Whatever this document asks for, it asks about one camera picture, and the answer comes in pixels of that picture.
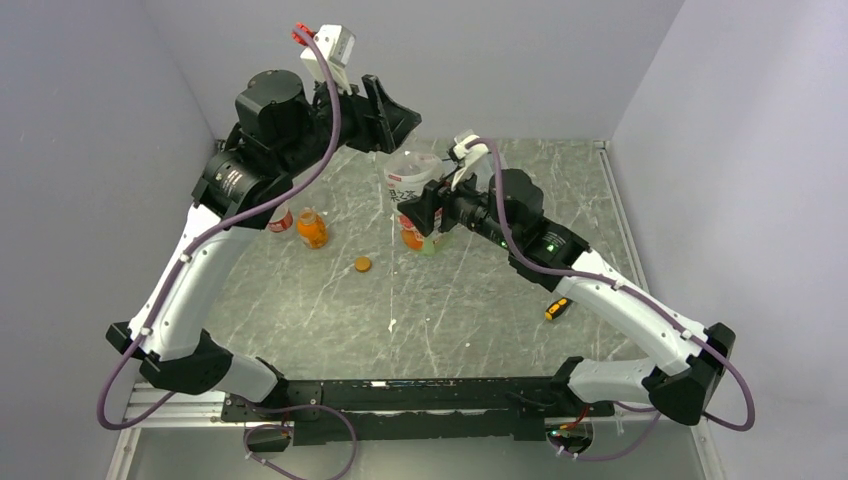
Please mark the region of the small red label bottle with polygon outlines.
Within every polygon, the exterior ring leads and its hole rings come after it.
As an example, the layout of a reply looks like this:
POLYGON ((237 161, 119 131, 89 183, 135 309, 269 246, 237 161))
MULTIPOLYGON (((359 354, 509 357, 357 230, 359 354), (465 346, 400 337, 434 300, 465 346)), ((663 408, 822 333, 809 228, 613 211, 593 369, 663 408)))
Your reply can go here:
POLYGON ((279 205, 272 213, 267 229, 273 233, 282 233, 289 230, 294 224, 294 216, 287 203, 279 205))

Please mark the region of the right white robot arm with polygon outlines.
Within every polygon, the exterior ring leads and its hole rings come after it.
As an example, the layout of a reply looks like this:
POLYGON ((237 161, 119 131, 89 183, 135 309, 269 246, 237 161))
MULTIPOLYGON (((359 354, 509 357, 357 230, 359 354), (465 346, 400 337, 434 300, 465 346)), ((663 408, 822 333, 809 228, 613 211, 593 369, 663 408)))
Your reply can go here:
POLYGON ((736 340, 722 323, 705 326, 657 302, 617 272, 588 242, 544 215, 542 190, 519 169, 502 174, 505 215, 514 242, 532 267, 510 254, 526 280, 589 309, 645 353, 630 361, 570 357, 551 379, 557 411, 574 415, 588 403, 649 404, 669 419, 699 423, 725 373, 736 340))

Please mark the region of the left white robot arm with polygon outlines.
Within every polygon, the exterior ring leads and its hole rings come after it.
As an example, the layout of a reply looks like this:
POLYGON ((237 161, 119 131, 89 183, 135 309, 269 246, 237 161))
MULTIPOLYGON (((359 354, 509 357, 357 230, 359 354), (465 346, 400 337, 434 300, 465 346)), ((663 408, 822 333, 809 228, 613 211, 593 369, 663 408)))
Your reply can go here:
POLYGON ((289 404, 288 380, 268 362, 214 341, 205 328, 209 311, 236 261, 265 229, 273 200, 291 195, 296 176, 341 146, 391 153, 421 116, 394 101, 376 76, 332 98, 323 82, 307 96, 300 77, 287 70, 255 75, 235 109, 237 123, 193 189, 184 232, 154 292, 106 337, 139 361, 154 387, 234 394, 272 420, 289 404))

